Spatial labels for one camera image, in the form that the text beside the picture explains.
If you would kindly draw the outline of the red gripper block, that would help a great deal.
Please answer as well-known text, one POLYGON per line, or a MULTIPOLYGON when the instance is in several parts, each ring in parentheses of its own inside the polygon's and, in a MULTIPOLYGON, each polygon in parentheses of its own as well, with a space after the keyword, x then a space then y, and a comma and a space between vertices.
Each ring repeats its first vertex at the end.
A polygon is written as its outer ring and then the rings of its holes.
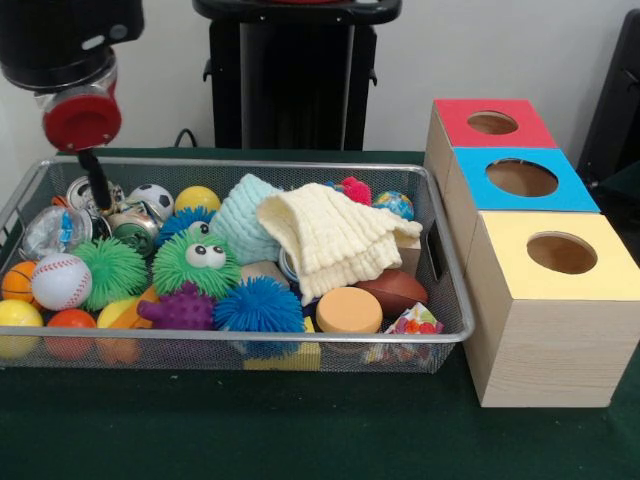
POLYGON ((113 201, 108 179, 91 148, 111 142, 119 133, 122 115, 114 88, 81 86, 55 94, 44 105, 42 125, 57 150, 78 152, 96 206, 111 212, 113 201))

